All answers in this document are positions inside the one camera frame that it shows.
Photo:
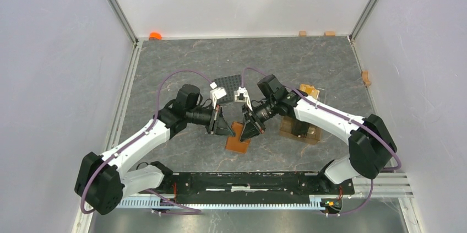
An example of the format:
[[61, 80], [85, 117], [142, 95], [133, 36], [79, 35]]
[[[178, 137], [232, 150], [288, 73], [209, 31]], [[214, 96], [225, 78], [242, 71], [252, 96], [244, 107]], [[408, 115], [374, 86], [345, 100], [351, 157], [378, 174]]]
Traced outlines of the brown leather card holder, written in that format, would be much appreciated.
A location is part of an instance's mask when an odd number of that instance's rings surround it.
[[232, 130], [235, 133], [234, 137], [228, 137], [225, 144], [225, 150], [245, 154], [251, 143], [250, 139], [241, 141], [241, 133], [243, 131], [243, 123], [234, 121], [231, 125]]

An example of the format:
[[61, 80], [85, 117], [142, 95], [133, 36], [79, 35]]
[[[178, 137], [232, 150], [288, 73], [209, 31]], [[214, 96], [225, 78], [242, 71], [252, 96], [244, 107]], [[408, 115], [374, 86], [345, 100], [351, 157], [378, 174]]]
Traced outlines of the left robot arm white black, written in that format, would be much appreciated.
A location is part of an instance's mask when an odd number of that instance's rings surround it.
[[218, 104], [218, 99], [227, 92], [215, 83], [210, 86], [210, 105], [201, 104], [197, 86], [185, 84], [174, 99], [127, 140], [100, 155], [90, 152], [84, 156], [74, 186], [75, 193], [81, 197], [82, 213], [108, 214], [124, 198], [146, 189], [168, 192], [173, 178], [160, 167], [150, 164], [134, 171], [131, 167], [186, 129], [188, 124], [204, 126], [211, 135], [233, 137], [235, 133]]

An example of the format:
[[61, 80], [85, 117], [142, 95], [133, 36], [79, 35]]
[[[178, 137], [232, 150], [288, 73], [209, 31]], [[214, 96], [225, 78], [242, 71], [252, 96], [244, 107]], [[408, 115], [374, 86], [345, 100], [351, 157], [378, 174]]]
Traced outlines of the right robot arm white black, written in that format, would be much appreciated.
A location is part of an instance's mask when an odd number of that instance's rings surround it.
[[283, 85], [274, 75], [264, 77], [257, 86], [264, 95], [258, 106], [251, 104], [244, 86], [234, 92], [235, 101], [244, 104], [241, 141], [263, 134], [265, 122], [280, 115], [315, 125], [348, 146], [348, 155], [330, 161], [320, 171], [318, 187], [322, 192], [333, 193], [342, 182], [357, 176], [372, 180], [381, 171], [401, 168], [397, 146], [379, 116], [362, 117], [342, 112], [303, 91]]

